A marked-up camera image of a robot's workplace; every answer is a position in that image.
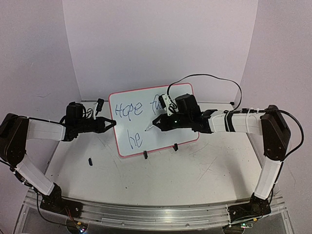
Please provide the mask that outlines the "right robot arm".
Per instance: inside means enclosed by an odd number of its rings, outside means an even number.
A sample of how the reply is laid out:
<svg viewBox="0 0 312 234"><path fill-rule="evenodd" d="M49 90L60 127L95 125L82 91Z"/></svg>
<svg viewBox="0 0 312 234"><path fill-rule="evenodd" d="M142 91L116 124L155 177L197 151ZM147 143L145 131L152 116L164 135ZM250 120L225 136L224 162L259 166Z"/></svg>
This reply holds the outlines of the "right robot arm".
<svg viewBox="0 0 312 234"><path fill-rule="evenodd" d="M247 203L228 207L230 223L261 218L271 213L270 199L287 157L291 132L280 109L269 105L267 109L201 111L194 95L185 94L171 102L168 95L159 97L165 110L152 121L161 131L191 129L203 134L247 133L263 137L264 162L255 191Z"/></svg>

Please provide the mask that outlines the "pink framed whiteboard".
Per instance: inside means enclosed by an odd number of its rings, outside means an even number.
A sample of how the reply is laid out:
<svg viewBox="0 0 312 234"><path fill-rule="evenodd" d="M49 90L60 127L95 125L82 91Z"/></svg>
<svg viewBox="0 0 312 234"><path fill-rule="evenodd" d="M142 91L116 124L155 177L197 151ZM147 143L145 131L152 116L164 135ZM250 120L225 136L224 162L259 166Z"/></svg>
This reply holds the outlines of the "pink framed whiteboard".
<svg viewBox="0 0 312 234"><path fill-rule="evenodd" d="M191 129L162 132L157 127L144 131L152 121L164 113L158 97L165 94L167 86L156 86L112 93L109 95L117 151L121 157L130 157L190 143L199 139Z"/></svg>

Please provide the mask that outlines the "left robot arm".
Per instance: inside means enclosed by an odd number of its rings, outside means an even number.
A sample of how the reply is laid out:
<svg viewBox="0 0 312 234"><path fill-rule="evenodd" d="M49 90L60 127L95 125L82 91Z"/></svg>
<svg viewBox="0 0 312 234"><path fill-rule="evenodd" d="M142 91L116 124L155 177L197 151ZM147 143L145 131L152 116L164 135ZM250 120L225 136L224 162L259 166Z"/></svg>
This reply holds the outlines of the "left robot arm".
<svg viewBox="0 0 312 234"><path fill-rule="evenodd" d="M47 177L34 162L30 153L35 143L71 142L80 134L103 134L116 126L113 119L101 117L104 101L98 99L95 107L87 109L82 103L71 102L60 121L8 113L0 124L0 159L9 166L15 177L41 195L41 208L62 213L80 207L63 198L61 187Z"/></svg>

